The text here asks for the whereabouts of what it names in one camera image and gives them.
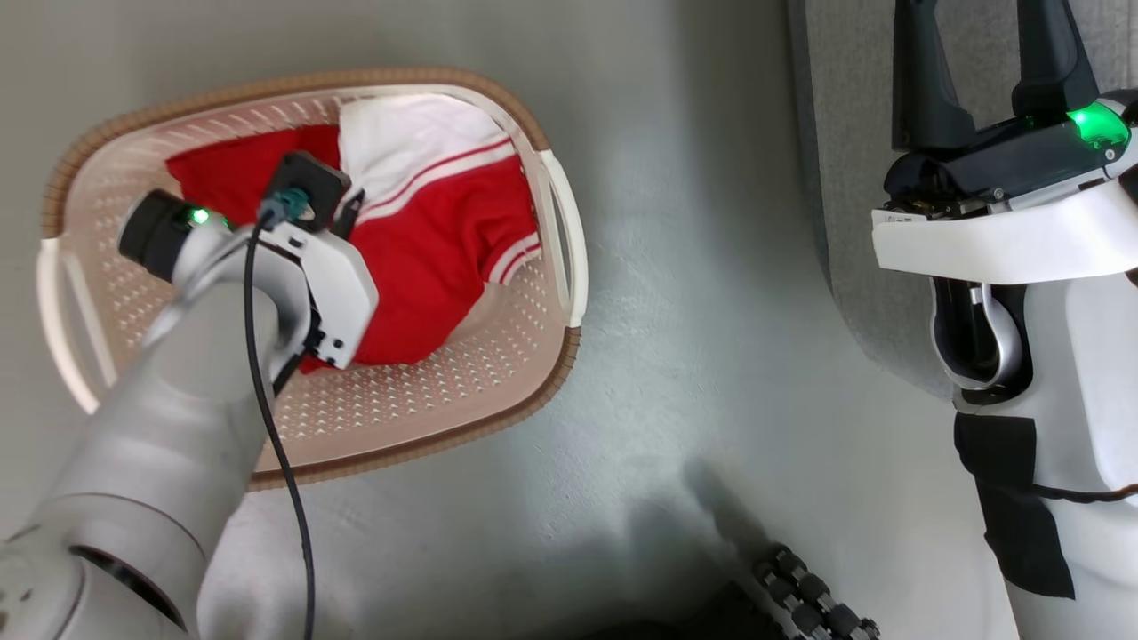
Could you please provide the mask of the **cream plastic laundry basket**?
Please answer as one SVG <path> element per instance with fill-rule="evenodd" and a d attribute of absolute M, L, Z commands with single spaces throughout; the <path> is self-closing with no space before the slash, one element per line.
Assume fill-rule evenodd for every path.
<path fill-rule="evenodd" d="M 93 412 L 135 356 L 172 289 L 119 259 L 116 228 L 166 159 L 208 143 L 330 124 L 357 99 L 439 93 L 485 110 L 523 162 L 541 256 L 492 284 L 457 331 L 418 364 L 296 374 L 277 428 L 297 481 L 371 471 L 529 418 L 572 372 L 589 298 L 574 188 L 537 118 L 490 77 L 457 68 L 331 69 L 272 77 L 131 112 L 93 128 L 53 166 L 42 199 L 36 290 L 46 344 L 77 404 Z"/>

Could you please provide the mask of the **red and white jersey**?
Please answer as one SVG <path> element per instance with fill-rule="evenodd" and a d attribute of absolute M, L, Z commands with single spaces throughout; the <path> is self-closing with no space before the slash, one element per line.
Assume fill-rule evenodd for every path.
<path fill-rule="evenodd" d="M 349 241 L 379 292 L 355 364 L 415 364 L 442 348 L 487 284 L 541 254 L 523 163 L 481 108 L 438 93 L 349 102 L 336 124 L 248 136 L 168 158 L 188 202 L 251 224 L 284 154 L 346 173 Z"/>

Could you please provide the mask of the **grey fabric sofa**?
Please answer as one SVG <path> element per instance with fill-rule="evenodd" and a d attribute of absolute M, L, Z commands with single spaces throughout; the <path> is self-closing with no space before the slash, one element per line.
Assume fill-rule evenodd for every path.
<path fill-rule="evenodd" d="M 979 126 L 1008 118 L 1017 84 L 1016 0 L 938 0 L 957 97 Z M 894 0 L 789 0 L 807 192 L 822 273 L 871 361 L 947 401 L 954 388 L 927 333 L 922 276 L 885 271 L 869 212 L 887 202 L 894 162 Z"/>

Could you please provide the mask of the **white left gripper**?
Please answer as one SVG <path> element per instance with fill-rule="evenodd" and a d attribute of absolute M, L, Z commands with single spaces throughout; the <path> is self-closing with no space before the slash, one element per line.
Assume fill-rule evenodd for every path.
<path fill-rule="evenodd" d="M 365 191 L 346 194 L 333 215 L 333 233 L 310 233 L 281 223 L 259 233 L 256 289 L 279 315 L 279 345 L 269 369 L 310 353 L 321 364 L 347 369 L 357 356 L 379 294 L 361 252 L 349 240 Z"/>

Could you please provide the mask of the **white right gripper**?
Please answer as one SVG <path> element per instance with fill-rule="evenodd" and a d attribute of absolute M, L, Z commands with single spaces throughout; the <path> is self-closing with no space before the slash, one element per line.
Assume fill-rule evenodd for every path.
<path fill-rule="evenodd" d="M 935 3 L 894 0 L 894 151 L 964 148 L 975 136 L 957 99 Z M 1138 89 L 1099 98 L 1069 0 L 1016 0 L 1016 8 L 1014 114 L 1073 112 L 1058 132 L 1085 172 L 963 203 L 894 198 L 871 212 L 879 266 L 995 286 L 1138 270 Z"/>

